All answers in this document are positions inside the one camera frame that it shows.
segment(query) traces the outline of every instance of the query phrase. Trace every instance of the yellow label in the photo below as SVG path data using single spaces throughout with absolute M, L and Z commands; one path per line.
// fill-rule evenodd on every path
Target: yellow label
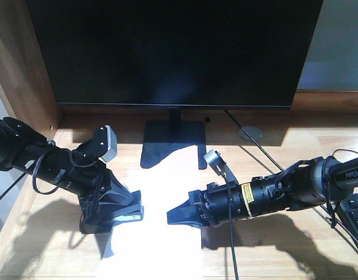
M 251 190 L 250 183 L 242 184 L 241 185 L 241 192 L 243 193 L 243 198 L 245 202 L 245 206 L 248 210 L 249 216 L 251 216 L 251 212 L 249 209 L 249 203 L 254 201 L 253 192 Z

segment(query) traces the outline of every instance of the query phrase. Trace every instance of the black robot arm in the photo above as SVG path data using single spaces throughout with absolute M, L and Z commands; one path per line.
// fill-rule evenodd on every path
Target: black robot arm
M 206 190 L 189 192 L 189 200 L 168 211 L 169 224 L 219 226 L 231 216 L 244 219 L 280 210 L 298 211 L 327 201 L 344 200 L 358 187 L 358 158 L 340 163 L 334 157 L 301 160 L 267 177 L 239 184 L 220 154 L 211 150 L 207 163 L 226 184 L 210 183 Z
M 0 171 L 12 168 L 33 176 L 40 194 L 58 188 L 79 198 L 82 233 L 110 232 L 113 224 L 142 219 L 140 191 L 129 192 L 106 168 L 117 155 L 117 137 L 108 126 L 95 130 L 93 138 L 75 150 L 61 149 L 27 124 L 14 118 L 0 120 Z M 55 185 L 49 192 L 36 186 L 40 178 Z

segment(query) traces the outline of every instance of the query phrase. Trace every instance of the white wall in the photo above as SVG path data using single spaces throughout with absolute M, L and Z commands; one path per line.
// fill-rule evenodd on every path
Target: white wall
M 8 116 L 7 111 L 4 108 L 4 105 L 0 99 L 0 119 Z M 11 170 L 9 172 L 0 171 L 0 195 L 21 175 L 21 172 L 18 170 Z M 23 182 L 21 182 L 14 187 L 1 201 L 0 201 L 0 230 L 3 227 L 3 223 L 6 221 L 10 210 L 12 209 L 16 198 L 19 194 L 20 189 L 22 188 Z
M 358 0 L 324 0 L 299 89 L 358 89 Z

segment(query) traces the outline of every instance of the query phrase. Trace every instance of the monitor stand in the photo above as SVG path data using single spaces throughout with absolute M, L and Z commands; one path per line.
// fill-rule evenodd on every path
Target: monitor stand
M 198 169 L 206 169 L 205 125 L 202 121 L 182 121 L 181 111 L 169 109 L 169 121 L 148 121 L 145 127 L 142 168 L 151 168 L 172 152 L 192 145 L 197 146 Z

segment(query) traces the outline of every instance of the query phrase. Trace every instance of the wire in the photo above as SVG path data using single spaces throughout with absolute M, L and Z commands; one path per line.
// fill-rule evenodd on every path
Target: wire
M 327 214 L 330 214 L 328 212 L 328 210 L 326 209 L 326 207 L 324 207 L 323 205 L 319 205 Z M 355 238 L 355 236 L 347 229 L 347 227 L 339 220 L 337 220 L 337 224 L 340 225 L 340 227 L 342 227 L 344 229 L 344 231 L 346 231 L 346 233 L 354 240 L 355 243 L 358 244 L 358 240 Z
M 48 194 L 53 194 L 56 190 L 58 190 L 58 186 L 54 187 L 52 190 L 50 191 L 47 191 L 47 192 L 41 192 L 39 189 L 38 189 L 38 186 L 37 186 L 37 176 L 38 176 L 38 171 L 39 171 L 39 168 L 41 166 L 41 163 L 44 159 L 44 157 L 55 147 L 55 145 L 53 143 L 50 144 L 50 148 L 47 149 L 46 152 L 44 152 L 37 160 L 37 163 L 35 164 L 35 167 L 34 167 L 34 171 L 33 171 L 33 189 L 35 192 L 37 192 L 38 194 L 44 194 L 44 195 L 48 195 Z
M 335 149 L 332 153 L 332 156 L 335 155 L 336 152 L 339 152 L 339 151 L 344 151 L 344 152 L 352 152 L 352 153 L 356 153 L 358 155 L 358 152 L 356 150 L 349 150 L 349 149 Z
M 227 192 L 228 192 L 228 214 L 229 214 L 229 224 L 230 224 L 230 237 L 231 237 L 231 252 L 232 252 L 232 262 L 233 262 L 233 270 L 235 272 L 235 279 L 238 280 L 238 271 L 237 271 L 237 261 L 235 254 L 235 241 L 233 236 L 233 223 L 232 223 L 232 208 L 231 208 L 231 190 L 228 183 L 226 183 Z
M 94 160 L 93 162 L 91 162 L 90 164 L 87 164 L 87 165 L 78 165 L 78 164 L 75 163 L 75 161 L 73 159 L 72 151 L 69 150 L 69 149 L 66 149 L 66 151 L 68 152 L 70 162 L 71 162 L 72 166 L 74 166 L 74 167 L 87 168 L 87 167 L 92 167 L 92 166 L 94 166 L 96 164 L 96 161 Z
M 329 198 L 330 198 L 329 192 L 331 189 L 331 183 L 325 174 L 325 169 L 327 168 L 327 164 L 331 159 L 334 159 L 334 157 L 328 156 L 323 162 L 322 169 L 321 169 L 321 182 L 322 182 L 322 187 L 323 187 L 323 193 L 325 195 L 325 205 L 327 207 L 327 212 L 331 216 L 331 218 L 330 218 L 331 228 L 334 228 L 336 226 L 336 224 L 338 223 L 338 220 L 336 219 L 336 211 L 339 207 L 339 202 L 337 202 L 335 209 L 333 209 L 331 202 L 329 200 Z
M 262 146 L 248 133 L 248 131 L 246 131 L 241 124 L 233 117 L 233 115 L 231 115 L 230 112 L 228 112 L 228 110 L 224 110 L 224 112 L 226 112 L 226 114 L 238 125 L 238 127 L 243 131 L 243 133 L 246 134 L 246 136 L 249 137 L 250 140 L 252 140 L 252 142 L 262 151 L 262 153 L 265 154 L 266 157 L 268 157 L 268 159 L 278 168 L 280 169 L 280 171 L 284 171 L 284 168 L 282 168 L 270 155 L 268 152 L 266 152 L 266 150 L 264 148 L 262 148 Z
M 278 190 L 279 189 L 279 183 L 281 182 L 282 178 L 285 177 L 286 175 L 290 174 L 291 172 L 295 171 L 296 169 L 298 169 L 298 167 L 300 165 L 309 165 L 310 163 L 312 163 L 311 160 L 300 160 L 296 163 L 294 163 L 293 165 L 289 166 L 287 169 L 282 170 L 280 172 L 280 174 L 277 176 L 276 180 L 275 180 L 275 188 Z
M 0 196 L 0 200 L 2 200 L 2 198 L 26 175 L 26 173 L 22 173 L 20 175 L 20 177 L 17 178 L 16 181 L 13 182 L 12 185 L 9 186 L 9 188 L 7 188 L 3 194 Z

